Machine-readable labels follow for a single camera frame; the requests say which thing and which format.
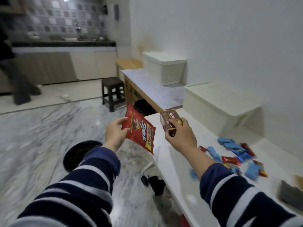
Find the standing person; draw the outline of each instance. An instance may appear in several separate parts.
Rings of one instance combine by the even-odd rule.
[[[0,28],[0,69],[9,79],[13,92],[13,100],[16,105],[28,103],[31,101],[30,95],[40,95],[38,87],[30,83],[21,75],[14,59],[15,56],[10,47],[8,37]]]
[[[113,208],[113,182],[120,172],[116,152],[130,131],[120,129],[125,120],[120,118],[110,123],[106,127],[105,143],[87,152],[77,168],[48,186],[10,227],[112,226],[108,214]],[[166,133],[165,137],[201,179],[201,197],[221,226],[303,226],[302,219],[200,151],[187,120],[182,118],[182,121],[180,125],[170,120],[177,128],[176,136]]]

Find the black stool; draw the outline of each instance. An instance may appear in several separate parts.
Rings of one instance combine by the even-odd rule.
[[[108,93],[104,94],[104,87],[107,88]],[[102,79],[102,104],[108,103],[109,111],[114,112],[114,105],[118,103],[122,103],[125,101],[125,97],[121,98],[121,95],[124,96],[124,93],[120,92],[120,87],[123,87],[124,91],[124,83],[118,77],[110,77]],[[113,94],[116,94],[117,100],[113,101]]]

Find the box lid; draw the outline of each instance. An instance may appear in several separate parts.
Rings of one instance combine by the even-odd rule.
[[[166,52],[143,52],[143,56],[161,65],[182,64],[186,62],[186,59],[183,57]]]
[[[261,106],[260,103],[247,96],[224,89],[218,83],[202,83],[184,87],[231,116],[241,115]]]

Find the white table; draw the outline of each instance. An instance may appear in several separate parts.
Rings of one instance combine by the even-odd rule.
[[[234,157],[231,151],[225,150],[225,148],[217,142],[217,136],[197,122],[186,111],[183,109],[177,109],[176,111],[181,117],[188,120],[189,125],[195,133],[198,145],[204,147],[213,146],[218,154]],[[199,181],[193,180],[189,174],[191,169],[190,164],[165,140],[159,114],[147,116],[146,119],[156,127],[154,137],[154,164],[159,168],[166,185],[172,192],[172,195],[179,204],[188,222],[194,227],[219,226],[209,206],[200,197]],[[292,175],[303,175],[302,161],[268,140],[258,137],[248,129],[243,128],[239,134],[235,134],[235,136],[231,138],[236,142],[241,141],[248,144],[255,142],[255,144],[250,145],[250,147],[257,155],[257,160],[263,162],[269,178],[259,177],[257,183],[246,179],[276,202],[276,193],[280,180],[285,180],[287,183],[294,185]],[[246,172],[246,168],[247,163],[241,166],[242,173]],[[281,205],[288,211],[294,212],[284,204]]]
[[[157,112],[169,108],[180,108],[184,99],[184,84],[160,86],[145,74],[143,68],[125,69],[125,91],[127,104],[131,104],[129,85],[134,88]]]

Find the striped sleeve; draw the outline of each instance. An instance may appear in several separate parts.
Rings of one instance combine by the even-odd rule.
[[[36,197],[11,227],[112,226],[109,213],[119,171],[115,153],[104,147],[92,149],[76,169]]]
[[[220,163],[214,163],[202,175],[200,194],[222,227],[303,226],[300,217]]]

